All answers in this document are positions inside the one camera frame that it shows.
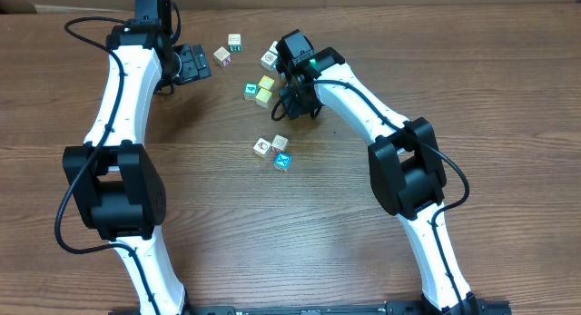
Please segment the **white block red drawing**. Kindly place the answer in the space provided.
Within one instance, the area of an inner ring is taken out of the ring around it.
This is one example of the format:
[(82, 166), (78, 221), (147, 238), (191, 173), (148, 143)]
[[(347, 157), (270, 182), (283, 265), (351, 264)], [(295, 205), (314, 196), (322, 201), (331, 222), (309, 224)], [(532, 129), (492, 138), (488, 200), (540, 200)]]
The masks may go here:
[(276, 153), (284, 153), (288, 147), (289, 140), (281, 135), (276, 135), (271, 142), (271, 149)]

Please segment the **white cream block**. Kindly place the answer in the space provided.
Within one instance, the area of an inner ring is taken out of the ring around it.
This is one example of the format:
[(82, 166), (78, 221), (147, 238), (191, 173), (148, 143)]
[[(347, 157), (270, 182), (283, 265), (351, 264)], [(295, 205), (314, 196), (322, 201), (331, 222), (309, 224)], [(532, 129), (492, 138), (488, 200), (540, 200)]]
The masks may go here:
[(253, 151), (262, 158), (265, 158), (271, 150), (271, 143), (260, 138), (253, 146)]

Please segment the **blue X block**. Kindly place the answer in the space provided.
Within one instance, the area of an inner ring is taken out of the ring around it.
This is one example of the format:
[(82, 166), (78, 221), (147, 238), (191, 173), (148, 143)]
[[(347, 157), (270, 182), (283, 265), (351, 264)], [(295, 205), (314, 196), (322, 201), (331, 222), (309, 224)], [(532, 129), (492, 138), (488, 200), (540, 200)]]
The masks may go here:
[(274, 159), (274, 167), (278, 170), (286, 172), (289, 170), (291, 160), (291, 156), (287, 153), (278, 153)]

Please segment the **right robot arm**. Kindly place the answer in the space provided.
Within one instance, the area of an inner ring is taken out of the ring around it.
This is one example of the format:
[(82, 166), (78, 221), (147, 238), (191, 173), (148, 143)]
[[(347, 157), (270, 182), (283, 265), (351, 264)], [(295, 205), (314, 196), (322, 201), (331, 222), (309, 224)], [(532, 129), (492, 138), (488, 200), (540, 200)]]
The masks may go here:
[(316, 117), (327, 105), (368, 148), (371, 189), (380, 206), (399, 219), (419, 266), (427, 314), (476, 314), (478, 303), (456, 260), (444, 213), (442, 153), (431, 124), (411, 121), (365, 87), (334, 49), (278, 45), (278, 72), (287, 84), (278, 104), (295, 118)]

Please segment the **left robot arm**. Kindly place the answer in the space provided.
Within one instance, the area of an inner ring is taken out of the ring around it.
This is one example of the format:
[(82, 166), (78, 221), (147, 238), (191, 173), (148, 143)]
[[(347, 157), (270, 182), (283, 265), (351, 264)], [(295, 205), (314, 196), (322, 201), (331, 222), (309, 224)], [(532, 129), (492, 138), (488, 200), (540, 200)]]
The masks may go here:
[[(69, 187), (54, 224), (57, 243), (72, 254), (114, 250), (132, 280), (140, 314), (185, 314), (188, 296), (174, 273), (162, 236), (166, 193), (145, 151), (153, 95), (164, 87), (210, 76), (200, 45), (178, 45), (177, 33), (161, 20), (114, 20), (102, 45), (109, 74), (94, 124), (80, 146), (63, 155)], [(68, 245), (61, 225), (75, 201), (84, 225), (102, 245)]]

